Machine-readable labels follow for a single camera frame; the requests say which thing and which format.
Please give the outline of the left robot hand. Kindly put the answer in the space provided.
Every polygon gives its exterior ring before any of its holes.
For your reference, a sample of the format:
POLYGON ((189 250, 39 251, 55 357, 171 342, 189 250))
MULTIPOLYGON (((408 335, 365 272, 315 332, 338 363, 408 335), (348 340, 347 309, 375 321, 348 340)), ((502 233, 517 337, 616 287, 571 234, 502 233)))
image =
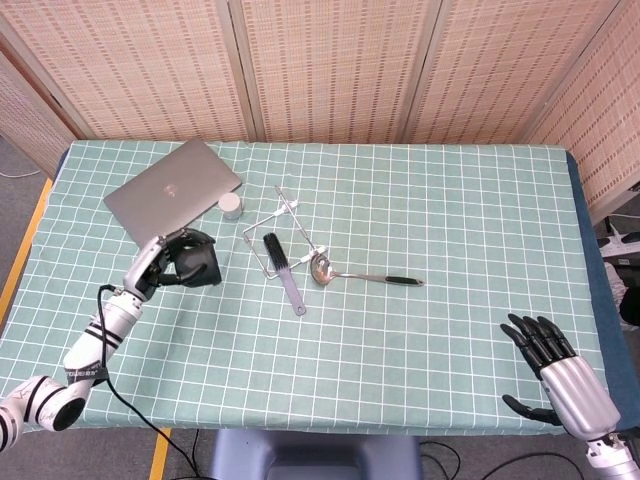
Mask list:
POLYGON ((164 286, 216 286, 222 277, 214 245, 214 238, 192 228, 156 236, 125 274, 123 289, 146 302, 164 286))

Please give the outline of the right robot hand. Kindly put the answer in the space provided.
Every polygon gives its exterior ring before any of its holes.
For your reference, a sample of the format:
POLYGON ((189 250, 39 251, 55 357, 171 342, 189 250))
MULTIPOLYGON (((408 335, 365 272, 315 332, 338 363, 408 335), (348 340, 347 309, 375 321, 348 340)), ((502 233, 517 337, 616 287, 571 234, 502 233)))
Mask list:
POLYGON ((541 383, 549 409, 531 408, 511 395, 502 396, 516 414, 532 421, 563 427, 586 442, 613 433, 621 414, 591 365, 574 350, 562 330, 539 316, 507 315, 501 330, 513 341, 541 383))

